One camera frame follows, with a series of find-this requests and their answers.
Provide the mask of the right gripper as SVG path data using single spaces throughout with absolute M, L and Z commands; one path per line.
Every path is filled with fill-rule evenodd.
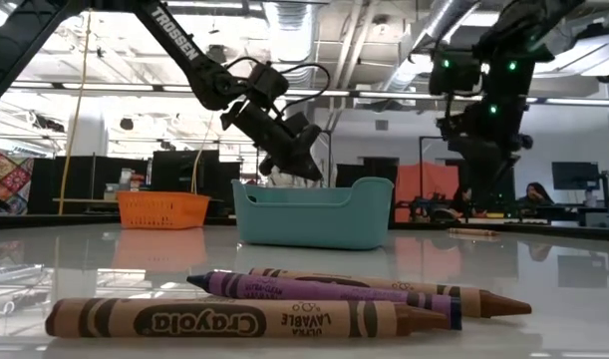
M 524 53 L 494 53 L 479 58 L 469 52 L 481 62 L 479 83 L 471 92 L 438 95 L 447 104 L 445 114 L 437 119 L 437 127 L 450 144 L 468 140 L 471 145 L 498 148 L 501 157 L 482 153 L 465 157 L 475 201 L 490 209 L 497 186 L 520 160 L 520 155 L 509 154 L 532 147 L 531 137 L 521 134 L 519 129 L 528 108 L 534 59 Z

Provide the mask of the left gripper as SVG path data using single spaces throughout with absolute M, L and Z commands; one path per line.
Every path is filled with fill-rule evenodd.
M 283 173 L 307 180 L 321 180 L 318 161 L 311 148 L 321 129 L 310 124 L 302 112 L 287 120 L 272 119 L 252 103 L 235 102 L 220 116 L 222 128 L 236 126 L 272 159 Z

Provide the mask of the brown crayon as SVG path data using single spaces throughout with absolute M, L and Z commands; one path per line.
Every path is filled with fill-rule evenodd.
M 498 232 L 494 230 L 462 227 L 452 227 L 449 229 L 449 233 L 473 236 L 498 236 Z
M 340 274 L 302 272 L 281 268 L 254 267 L 252 275 L 283 277 L 298 280 L 334 282 L 379 289 L 396 289 L 408 292 L 422 292 L 433 295 L 457 297 L 461 301 L 462 315 L 472 318 L 491 318 L 495 316 L 526 315 L 532 312 L 531 306 L 522 301 L 494 294 L 490 291 L 450 284 L 417 283 L 385 279 L 379 277 L 360 277 Z
M 346 300 L 66 298 L 45 321 L 60 338 L 388 338 L 450 328 L 432 310 Z

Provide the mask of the white crumpled plastic cover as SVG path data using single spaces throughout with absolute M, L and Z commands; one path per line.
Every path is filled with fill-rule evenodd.
M 327 187 L 324 180 L 310 180 L 295 175 L 283 173 L 280 168 L 273 167 L 267 177 L 267 187 Z

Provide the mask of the person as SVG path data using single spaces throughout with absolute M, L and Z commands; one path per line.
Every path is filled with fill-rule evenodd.
M 460 185 L 450 204 L 450 211 L 455 217 L 470 217 L 475 215 L 472 203 L 472 188 L 469 185 Z
M 518 199 L 519 202 L 529 205 L 552 205 L 553 199 L 540 182 L 530 182 L 526 186 L 525 196 Z

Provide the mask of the teal plastic bin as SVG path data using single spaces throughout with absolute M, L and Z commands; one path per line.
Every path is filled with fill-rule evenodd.
M 370 250 L 388 237 L 394 189 L 388 179 L 361 178 L 350 187 L 231 184 L 245 243 Z

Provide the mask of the orange partition panel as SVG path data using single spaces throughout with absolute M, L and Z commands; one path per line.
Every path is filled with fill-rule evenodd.
M 416 197 L 446 199 L 452 202 L 459 184 L 457 167 L 425 162 L 399 166 L 395 184 L 394 222 L 410 220 L 410 204 Z

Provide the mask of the black computer monitor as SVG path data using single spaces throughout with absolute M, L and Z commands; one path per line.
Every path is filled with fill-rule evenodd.
M 597 163 L 553 162 L 553 187 L 557 190 L 593 190 L 600 188 Z

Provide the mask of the gray equipment box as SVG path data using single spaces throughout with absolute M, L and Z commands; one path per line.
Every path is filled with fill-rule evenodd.
M 609 228 L 609 203 L 604 199 L 597 199 L 596 205 L 585 212 L 585 224 L 588 227 Z

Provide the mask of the purple crayon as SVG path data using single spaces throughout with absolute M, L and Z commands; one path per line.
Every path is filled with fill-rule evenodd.
M 449 321 L 448 329 L 462 330 L 461 302 L 447 295 L 347 285 L 342 280 L 318 282 L 219 271 L 190 275 L 186 281 L 210 294 L 234 299 L 379 300 L 405 303 L 443 314 Z

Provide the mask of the orange plastic basket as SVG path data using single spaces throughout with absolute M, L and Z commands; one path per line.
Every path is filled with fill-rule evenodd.
M 210 197 L 176 191 L 119 191 L 121 225 L 131 229 L 188 229 L 204 224 Z

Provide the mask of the colourful patterned quilt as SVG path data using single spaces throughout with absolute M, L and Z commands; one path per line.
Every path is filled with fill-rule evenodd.
M 0 153 L 0 213 L 27 213 L 33 168 L 33 158 Z

